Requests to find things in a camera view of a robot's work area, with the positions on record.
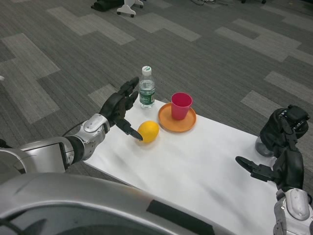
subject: table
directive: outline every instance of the table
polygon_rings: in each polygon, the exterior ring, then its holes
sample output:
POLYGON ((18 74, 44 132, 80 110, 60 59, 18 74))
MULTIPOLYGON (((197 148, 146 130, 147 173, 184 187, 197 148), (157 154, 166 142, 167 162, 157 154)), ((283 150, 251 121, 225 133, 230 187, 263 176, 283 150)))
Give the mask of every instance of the table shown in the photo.
MULTIPOLYGON (((143 110, 137 99, 126 113, 134 129, 157 120, 164 105, 143 110)), ((259 155, 256 136, 197 116, 186 133, 160 128, 157 139, 144 144, 113 127, 88 165, 127 184, 200 214, 238 235, 269 235, 275 224, 276 186, 250 177, 236 156, 272 166, 259 155)))

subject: green bottle label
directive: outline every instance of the green bottle label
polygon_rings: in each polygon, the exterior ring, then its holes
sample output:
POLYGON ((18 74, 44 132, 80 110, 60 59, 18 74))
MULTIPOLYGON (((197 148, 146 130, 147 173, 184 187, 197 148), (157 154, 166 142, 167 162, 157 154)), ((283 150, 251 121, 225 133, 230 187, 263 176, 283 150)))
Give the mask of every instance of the green bottle label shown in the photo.
POLYGON ((149 105, 153 104, 155 101, 155 93, 153 92, 152 94, 140 94, 140 103, 144 105, 149 105))

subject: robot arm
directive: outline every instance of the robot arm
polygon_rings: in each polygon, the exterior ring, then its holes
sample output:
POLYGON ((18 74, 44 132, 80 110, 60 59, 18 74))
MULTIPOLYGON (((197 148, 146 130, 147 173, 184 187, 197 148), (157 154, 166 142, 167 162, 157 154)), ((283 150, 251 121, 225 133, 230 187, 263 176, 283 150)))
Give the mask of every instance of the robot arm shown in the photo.
POLYGON ((124 119, 126 111, 132 108, 138 97, 138 92, 133 93, 138 83, 138 77, 126 82, 109 97, 98 114, 81 124, 76 134, 28 143, 18 149, 0 148, 0 152, 13 155, 16 158, 14 165, 22 164, 20 168, 27 173, 62 173, 71 164, 90 158, 114 125, 141 141, 142 136, 124 119))
POLYGON ((277 157, 273 170, 269 166, 236 157, 251 177, 265 182, 270 180, 277 185, 274 235, 313 235, 313 211, 308 194, 302 190, 302 154, 295 146, 297 139, 308 130, 308 119, 308 114, 297 106, 276 110, 271 115, 260 137, 266 148, 277 157))

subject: black bag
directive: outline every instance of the black bag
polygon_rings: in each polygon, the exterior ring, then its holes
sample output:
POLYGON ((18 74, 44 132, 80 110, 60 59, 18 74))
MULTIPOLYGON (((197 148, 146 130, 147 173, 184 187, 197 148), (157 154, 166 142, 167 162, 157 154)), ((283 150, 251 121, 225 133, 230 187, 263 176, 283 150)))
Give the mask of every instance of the black bag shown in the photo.
POLYGON ((124 0, 98 0, 91 6, 91 8, 95 9, 96 11, 107 11, 123 4, 124 0))

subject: bottle cap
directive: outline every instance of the bottle cap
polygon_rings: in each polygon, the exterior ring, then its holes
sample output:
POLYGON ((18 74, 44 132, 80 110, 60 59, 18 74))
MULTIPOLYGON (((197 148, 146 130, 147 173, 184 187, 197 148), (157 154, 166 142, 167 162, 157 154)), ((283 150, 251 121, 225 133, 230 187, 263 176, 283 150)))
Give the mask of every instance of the bottle cap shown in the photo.
POLYGON ((150 66, 144 66, 142 67, 142 74, 144 76, 150 76, 152 74, 152 69, 150 66))

